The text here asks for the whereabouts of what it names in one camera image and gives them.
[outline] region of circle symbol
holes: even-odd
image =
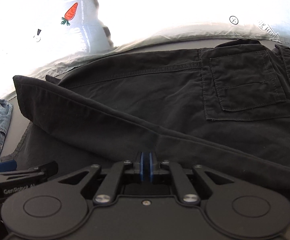
[[[35,36],[34,36],[34,41],[35,41],[35,42],[40,41],[40,37],[39,37],[39,35],[35,35]]]
[[[235,25],[238,24],[238,19],[237,19],[235,16],[231,16],[231,17],[229,18],[229,21],[230,21],[231,23],[235,24]]]
[[[266,200],[256,196],[241,196],[233,201],[232,206],[237,214],[250,218],[265,216],[271,209]]]
[[[51,217],[58,213],[62,207],[59,199],[52,196],[37,196],[26,201],[25,212],[37,218]]]

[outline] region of black cloth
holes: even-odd
[[[290,191],[286,46],[269,50],[240,39],[215,48],[123,54],[60,82],[15,76],[14,83],[20,110],[33,122],[19,146],[24,166],[43,152],[62,160],[63,174],[73,171],[71,162],[108,166],[155,151],[159,160],[185,168],[199,163]]]

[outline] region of white pillow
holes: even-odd
[[[0,0],[0,98],[12,98],[16,74],[55,76],[111,49],[93,0]]]
[[[117,51],[178,38],[256,38],[290,45],[290,0],[98,0]]]

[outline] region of carrot graphic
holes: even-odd
[[[65,17],[62,17],[62,24],[67,22],[67,25],[70,25],[69,20],[72,20],[75,17],[78,3],[74,3],[72,7],[65,13]]]

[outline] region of screw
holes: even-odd
[[[195,195],[195,194],[186,194],[184,197],[183,197],[183,200],[185,202],[196,202],[198,200],[198,196]]]
[[[151,203],[152,203],[152,202],[149,201],[149,200],[143,200],[143,201],[142,201],[142,204],[143,204],[144,206],[149,206]]]
[[[110,201],[110,196],[105,194],[97,195],[95,201],[98,203],[108,203]]]

